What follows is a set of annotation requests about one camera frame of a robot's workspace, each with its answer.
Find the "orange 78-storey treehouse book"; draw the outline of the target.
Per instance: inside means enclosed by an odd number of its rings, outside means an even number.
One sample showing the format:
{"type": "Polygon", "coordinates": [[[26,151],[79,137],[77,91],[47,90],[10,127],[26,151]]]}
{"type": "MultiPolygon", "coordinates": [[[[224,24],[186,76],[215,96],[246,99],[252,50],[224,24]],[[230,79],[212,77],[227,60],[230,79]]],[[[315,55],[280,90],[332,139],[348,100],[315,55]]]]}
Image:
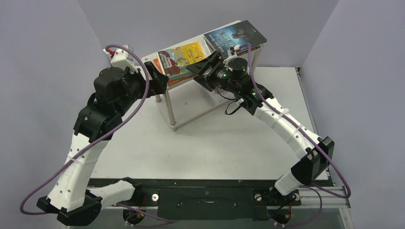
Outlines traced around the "orange 78-storey treehouse book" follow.
{"type": "MultiPolygon", "coordinates": [[[[160,66],[159,60],[157,58],[153,59],[154,66],[158,69],[158,71],[164,74],[162,67],[160,66]]],[[[184,81],[186,79],[190,79],[194,77],[194,75],[188,71],[185,66],[180,67],[181,73],[176,77],[169,77],[168,86],[172,86],[176,83],[184,81]]]]}

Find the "yellow red paperback book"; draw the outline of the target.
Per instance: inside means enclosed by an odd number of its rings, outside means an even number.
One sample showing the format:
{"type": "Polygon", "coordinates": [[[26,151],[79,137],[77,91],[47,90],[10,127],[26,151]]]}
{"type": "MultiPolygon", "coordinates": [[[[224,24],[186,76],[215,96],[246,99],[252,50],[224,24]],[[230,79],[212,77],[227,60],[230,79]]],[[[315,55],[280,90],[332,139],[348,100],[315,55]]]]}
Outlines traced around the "yellow red paperback book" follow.
{"type": "Polygon", "coordinates": [[[202,40],[158,51],[153,61],[157,69],[169,80],[176,80],[192,76],[186,67],[207,58],[211,54],[212,50],[206,41],[202,40]]]}

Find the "dark blue paperback book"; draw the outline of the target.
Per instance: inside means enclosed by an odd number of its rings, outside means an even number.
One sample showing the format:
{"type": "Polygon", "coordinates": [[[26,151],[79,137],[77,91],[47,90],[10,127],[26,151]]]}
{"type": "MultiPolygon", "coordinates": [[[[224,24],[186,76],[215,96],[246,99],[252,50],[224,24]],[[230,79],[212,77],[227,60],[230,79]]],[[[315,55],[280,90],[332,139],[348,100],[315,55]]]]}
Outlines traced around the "dark blue paperback book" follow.
{"type": "Polygon", "coordinates": [[[255,50],[267,39],[248,20],[241,21],[220,29],[216,29],[204,34],[207,44],[218,51],[222,57],[228,57],[228,52],[232,47],[239,46],[238,55],[247,52],[247,44],[251,44],[251,50],[255,50]]]}

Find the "black blue treehouse book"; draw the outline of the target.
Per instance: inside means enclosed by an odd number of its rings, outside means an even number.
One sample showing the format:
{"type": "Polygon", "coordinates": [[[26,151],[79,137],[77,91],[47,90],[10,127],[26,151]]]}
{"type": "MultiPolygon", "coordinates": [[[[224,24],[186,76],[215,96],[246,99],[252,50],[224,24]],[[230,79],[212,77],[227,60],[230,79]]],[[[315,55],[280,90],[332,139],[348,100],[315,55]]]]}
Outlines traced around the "black blue treehouse book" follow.
{"type": "MultiPolygon", "coordinates": [[[[223,52],[223,53],[221,54],[221,56],[222,56],[224,59],[228,56],[227,51],[228,51],[229,49],[227,49],[225,52],[223,52]]],[[[237,52],[237,55],[238,55],[238,57],[243,57],[243,58],[245,58],[245,56],[248,55],[249,50],[250,50],[251,55],[254,56],[254,52],[255,52],[255,50],[257,50],[257,49],[260,50],[260,49],[261,49],[261,45],[251,46],[251,48],[249,49],[248,46],[247,46],[247,44],[244,44],[244,45],[241,45],[241,50],[237,52]]]]}

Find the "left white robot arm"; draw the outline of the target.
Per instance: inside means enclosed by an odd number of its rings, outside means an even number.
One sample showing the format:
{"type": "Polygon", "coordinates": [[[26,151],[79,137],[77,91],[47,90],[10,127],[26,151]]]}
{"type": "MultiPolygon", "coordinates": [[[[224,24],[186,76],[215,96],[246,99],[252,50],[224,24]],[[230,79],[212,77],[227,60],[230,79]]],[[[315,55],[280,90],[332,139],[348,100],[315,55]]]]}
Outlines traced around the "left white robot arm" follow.
{"type": "Polygon", "coordinates": [[[146,76],[140,69],[109,67],[94,80],[95,92],[79,112],[74,125],[71,148],[63,171],[51,192],[37,201],[45,213],[56,214],[66,226],[87,226],[99,213],[126,201],[130,205],[145,203],[142,185],[133,178],[99,188],[88,188],[95,165],[112,139],[123,126],[123,116],[143,97],[166,92],[168,77],[151,62],[145,63],[146,76]]]}

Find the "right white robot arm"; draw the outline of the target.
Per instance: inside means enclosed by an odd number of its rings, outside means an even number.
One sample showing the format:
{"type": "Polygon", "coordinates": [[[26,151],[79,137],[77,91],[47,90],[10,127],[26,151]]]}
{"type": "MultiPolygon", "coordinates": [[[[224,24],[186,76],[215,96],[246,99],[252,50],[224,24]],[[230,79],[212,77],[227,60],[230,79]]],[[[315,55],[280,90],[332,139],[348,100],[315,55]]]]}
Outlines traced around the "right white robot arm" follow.
{"type": "Polygon", "coordinates": [[[195,81],[208,91],[217,88],[234,95],[239,107],[272,128],[294,151],[298,162],[284,173],[269,191],[281,204],[300,186],[309,186],[330,165],[334,142],[321,138],[299,123],[264,86],[248,74],[248,61],[233,56],[223,60],[219,52],[187,65],[195,81]]]}

